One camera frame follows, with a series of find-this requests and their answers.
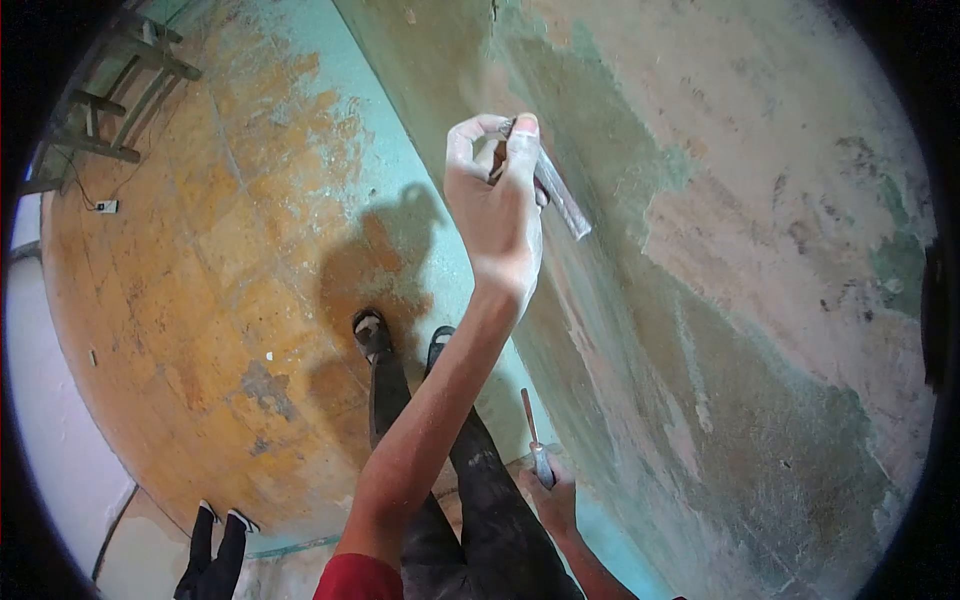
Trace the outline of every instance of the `hand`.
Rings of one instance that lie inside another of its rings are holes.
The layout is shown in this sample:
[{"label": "hand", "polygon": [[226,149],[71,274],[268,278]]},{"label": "hand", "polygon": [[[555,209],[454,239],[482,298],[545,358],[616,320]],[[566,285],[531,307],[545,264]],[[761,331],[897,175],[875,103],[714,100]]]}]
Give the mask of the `hand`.
[{"label": "hand", "polygon": [[560,464],[560,459],[545,452],[556,482],[553,489],[545,488],[531,469],[520,472],[520,486],[533,499],[543,529],[559,543],[577,533],[577,484],[573,473]]},{"label": "hand", "polygon": [[473,142],[492,135],[506,117],[480,114],[456,125],[446,136],[444,195],[467,247],[477,288],[502,289],[514,297],[522,316],[537,288],[543,233],[534,188],[540,154],[537,117],[523,112],[507,140],[506,167],[500,180],[488,183],[493,151],[490,139],[473,156]]}]

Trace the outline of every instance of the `red shirt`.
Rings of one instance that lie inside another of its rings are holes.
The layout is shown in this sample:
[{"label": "red shirt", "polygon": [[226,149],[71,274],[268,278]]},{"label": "red shirt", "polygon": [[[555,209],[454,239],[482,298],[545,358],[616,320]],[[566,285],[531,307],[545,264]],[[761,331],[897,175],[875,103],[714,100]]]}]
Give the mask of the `red shirt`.
[{"label": "red shirt", "polygon": [[379,559],[338,554],[326,564],[313,600],[403,600],[403,582]]}]

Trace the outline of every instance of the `black shoe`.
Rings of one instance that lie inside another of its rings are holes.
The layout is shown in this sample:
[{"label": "black shoe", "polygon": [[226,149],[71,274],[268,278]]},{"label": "black shoe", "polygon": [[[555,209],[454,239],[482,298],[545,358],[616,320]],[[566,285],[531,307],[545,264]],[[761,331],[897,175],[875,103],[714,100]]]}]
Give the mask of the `black shoe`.
[{"label": "black shoe", "polygon": [[433,366],[437,364],[440,353],[446,348],[446,343],[450,341],[450,336],[453,335],[454,331],[456,331],[456,328],[450,325],[442,325],[437,327],[437,330],[433,332],[433,337],[430,338],[430,347],[426,351],[426,369],[423,370],[424,379],[433,371]]}]

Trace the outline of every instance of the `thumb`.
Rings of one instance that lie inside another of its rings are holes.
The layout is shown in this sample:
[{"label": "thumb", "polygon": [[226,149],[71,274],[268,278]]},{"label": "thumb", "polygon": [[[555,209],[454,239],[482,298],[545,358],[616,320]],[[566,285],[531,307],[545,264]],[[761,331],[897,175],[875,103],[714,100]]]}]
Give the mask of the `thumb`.
[{"label": "thumb", "polygon": [[540,124],[530,112],[516,116],[514,128],[507,139],[507,169],[505,175],[516,181],[533,185],[534,169],[540,156]]}]

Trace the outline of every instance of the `scraped wall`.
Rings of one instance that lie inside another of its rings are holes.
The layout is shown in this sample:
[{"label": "scraped wall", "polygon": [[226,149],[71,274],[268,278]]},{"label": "scraped wall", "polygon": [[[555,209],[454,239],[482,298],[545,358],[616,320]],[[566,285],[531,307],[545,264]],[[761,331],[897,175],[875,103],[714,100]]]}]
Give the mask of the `scraped wall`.
[{"label": "scraped wall", "polygon": [[844,598],[896,531],[933,398],[926,173],[824,0],[337,0],[439,182],[530,109],[595,224],[544,213],[515,342],[587,485],[689,597]]}]

